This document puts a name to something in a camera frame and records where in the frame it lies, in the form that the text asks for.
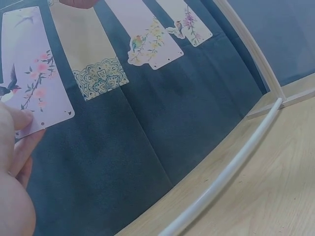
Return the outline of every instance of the small bird illustration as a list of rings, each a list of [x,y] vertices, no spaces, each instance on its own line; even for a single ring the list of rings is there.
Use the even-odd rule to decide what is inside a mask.
[[[9,83],[7,88],[0,86],[0,100],[1,100],[1,102],[7,102],[8,100],[10,100],[13,97],[13,95],[19,89],[21,89],[18,85],[16,85],[16,83],[17,83],[17,78],[16,78],[16,74],[15,74],[15,66],[13,64],[12,71],[11,71],[11,82]]]
[[[177,29],[178,29],[178,31],[179,31],[179,34],[180,34],[181,36],[183,36],[183,33],[182,33],[183,24],[181,23],[181,21],[176,21],[176,27],[177,27]]]
[[[137,35],[136,38],[132,41],[132,50],[135,52],[137,48],[142,46],[142,39],[141,36]]]
[[[23,23],[24,21],[27,21],[27,20],[29,20],[31,23],[32,23],[32,25],[34,24],[34,16],[28,16],[28,17],[23,17],[22,18],[22,20],[20,20],[16,25],[15,25],[15,27],[17,27],[19,24],[21,24],[21,23]]]

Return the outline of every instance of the teal cloth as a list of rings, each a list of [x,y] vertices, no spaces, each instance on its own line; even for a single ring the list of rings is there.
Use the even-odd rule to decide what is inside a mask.
[[[154,0],[145,0],[165,26]],[[0,7],[9,5],[4,0]],[[130,81],[85,102],[45,0],[39,5],[57,68],[76,116],[50,127],[34,151],[28,192],[36,236],[110,236],[187,175],[262,96],[223,30],[199,0],[187,3],[214,34],[153,71],[127,63],[130,38],[104,1],[94,8]]]

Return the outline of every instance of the cream bookmark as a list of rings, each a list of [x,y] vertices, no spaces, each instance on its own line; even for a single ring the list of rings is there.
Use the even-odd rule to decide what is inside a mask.
[[[54,2],[50,11],[86,101],[129,82],[93,8],[78,9]]]
[[[175,27],[166,28],[167,32],[180,39],[187,38],[197,47],[213,35],[184,0],[156,0],[172,18]]]
[[[105,0],[123,25],[130,40],[128,63],[148,63],[153,70],[184,55],[142,0]]]

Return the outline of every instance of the white rod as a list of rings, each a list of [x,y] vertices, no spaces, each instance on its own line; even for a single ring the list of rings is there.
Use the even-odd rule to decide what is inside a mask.
[[[277,80],[275,73],[273,72],[268,60],[263,54],[262,50],[258,46],[254,37],[251,35],[241,18],[237,15],[231,5],[227,0],[214,0],[215,4],[224,14],[224,16],[228,19],[230,24],[233,26],[237,34],[240,36],[244,45],[248,49],[252,58],[254,59],[257,67],[261,71],[263,77],[266,80],[266,83],[270,89],[270,91],[276,96],[286,100],[284,92]]]
[[[250,153],[257,146],[262,136],[268,130],[272,121],[277,115],[277,111],[282,104],[282,98],[278,98],[266,118],[262,121],[251,138],[236,154],[233,160],[220,173],[217,179],[210,185],[210,187],[201,196],[192,203],[184,212],[182,212],[169,226],[167,226],[159,236],[177,236],[190,223],[192,223],[197,216],[213,201],[213,199],[222,191],[226,184],[232,179],[235,173],[241,168]]]

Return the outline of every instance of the bookmark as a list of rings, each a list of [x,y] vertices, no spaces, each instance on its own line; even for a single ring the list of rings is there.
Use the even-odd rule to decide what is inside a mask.
[[[93,8],[79,9],[55,2],[50,11],[86,101],[129,83]]]
[[[128,63],[153,70],[184,55],[142,0],[105,0],[130,36]]]
[[[167,32],[180,39],[187,38],[197,47],[213,35],[184,0],[156,0],[172,18],[175,27],[166,28]]]
[[[33,112],[33,121],[17,138],[74,116],[58,73],[39,7],[5,12],[2,17],[1,58],[4,83],[0,100]]]

